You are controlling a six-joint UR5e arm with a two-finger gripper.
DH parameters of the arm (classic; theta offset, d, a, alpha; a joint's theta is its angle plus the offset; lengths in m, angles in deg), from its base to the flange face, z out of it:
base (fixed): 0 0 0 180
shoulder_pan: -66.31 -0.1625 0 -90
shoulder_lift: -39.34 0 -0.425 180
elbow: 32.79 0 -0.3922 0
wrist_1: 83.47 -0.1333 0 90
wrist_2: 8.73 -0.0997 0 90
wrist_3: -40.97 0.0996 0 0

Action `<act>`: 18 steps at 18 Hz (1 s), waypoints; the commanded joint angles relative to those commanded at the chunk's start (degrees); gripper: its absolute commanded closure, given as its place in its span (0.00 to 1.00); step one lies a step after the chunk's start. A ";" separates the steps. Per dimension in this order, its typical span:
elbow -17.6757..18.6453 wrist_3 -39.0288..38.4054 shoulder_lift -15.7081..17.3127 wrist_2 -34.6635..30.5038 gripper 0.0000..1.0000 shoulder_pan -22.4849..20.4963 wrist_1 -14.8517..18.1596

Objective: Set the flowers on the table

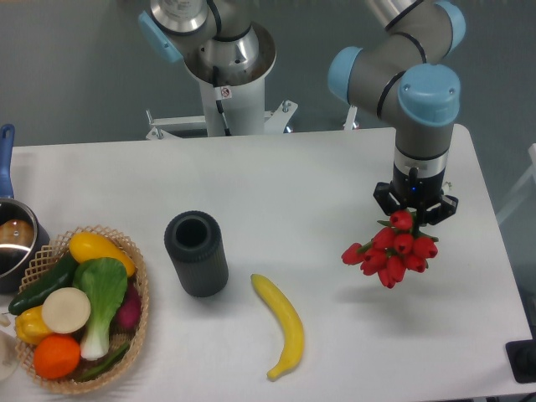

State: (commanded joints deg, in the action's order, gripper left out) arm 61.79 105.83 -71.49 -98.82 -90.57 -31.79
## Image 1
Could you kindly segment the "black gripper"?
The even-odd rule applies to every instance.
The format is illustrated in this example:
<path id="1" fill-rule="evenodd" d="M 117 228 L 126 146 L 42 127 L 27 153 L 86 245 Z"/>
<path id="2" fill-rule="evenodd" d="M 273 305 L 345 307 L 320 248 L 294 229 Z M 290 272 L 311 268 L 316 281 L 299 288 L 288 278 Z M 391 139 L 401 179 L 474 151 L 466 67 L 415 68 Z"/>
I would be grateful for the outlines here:
<path id="1" fill-rule="evenodd" d="M 394 165 L 392 184 L 377 183 L 373 196 L 385 215 L 405 207 L 425 207 L 421 224 L 436 225 L 453 216 L 459 202 L 454 196 L 442 194 L 444 175 L 445 169 L 435 175 L 421 177 L 416 167 L 401 171 Z"/>

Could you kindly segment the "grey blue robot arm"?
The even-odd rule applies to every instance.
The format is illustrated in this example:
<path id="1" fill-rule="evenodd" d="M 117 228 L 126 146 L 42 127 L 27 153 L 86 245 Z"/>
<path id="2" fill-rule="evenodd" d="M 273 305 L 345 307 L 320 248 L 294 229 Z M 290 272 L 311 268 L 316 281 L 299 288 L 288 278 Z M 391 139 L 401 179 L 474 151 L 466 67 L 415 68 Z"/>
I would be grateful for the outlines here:
<path id="1" fill-rule="evenodd" d="M 374 198 L 385 214 L 413 209 L 419 225 L 450 218 L 458 201 L 443 190 L 461 83 L 442 60 L 466 32 L 448 1 L 372 1 L 388 38 L 376 49 L 342 49 L 327 73 L 329 90 L 395 130 L 393 177 Z M 153 1 L 138 18 L 154 51 L 184 62 L 200 88 L 212 137 L 266 134 L 265 77 L 276 61 L 273 38 L 241 1 Z"/>

